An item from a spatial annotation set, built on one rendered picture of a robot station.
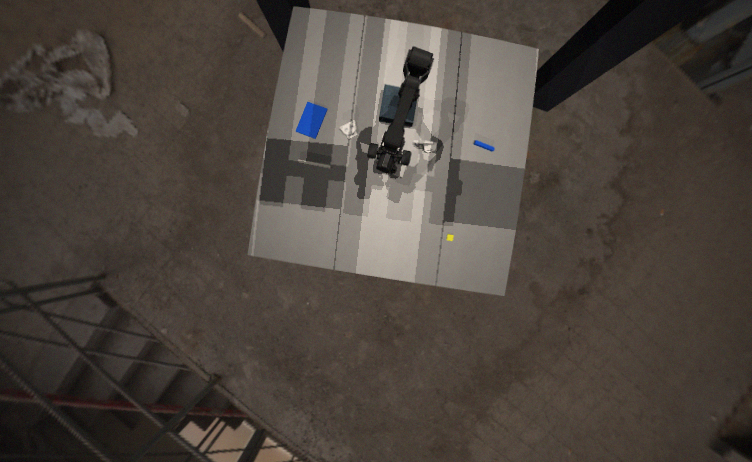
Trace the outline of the blue rectangular bar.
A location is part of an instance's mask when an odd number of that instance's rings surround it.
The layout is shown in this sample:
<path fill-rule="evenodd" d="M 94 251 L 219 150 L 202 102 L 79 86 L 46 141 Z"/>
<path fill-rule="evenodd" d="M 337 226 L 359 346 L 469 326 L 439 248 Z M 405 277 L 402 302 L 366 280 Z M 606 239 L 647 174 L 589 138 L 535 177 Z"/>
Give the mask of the blue rectangular bar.
<path fill-rule="evenodd" d="M 483 142 L 481 142 L 481 141 L 478 141 L 478 140 L 475 140 L 475 141 L 474 141 L 474 145 L 476 145 L 476 146 L 479 146 L 479 147 L 482 147 L 482 148 L 484 148 L 484 149 L 487 149 L 487 150 L 490 150 L 490 151 L 494 151 L 494 148 L 493 148 L 493 147 L 491 147 L 491 146 L 487 145 L 486 143 L 483 143 Z"/>

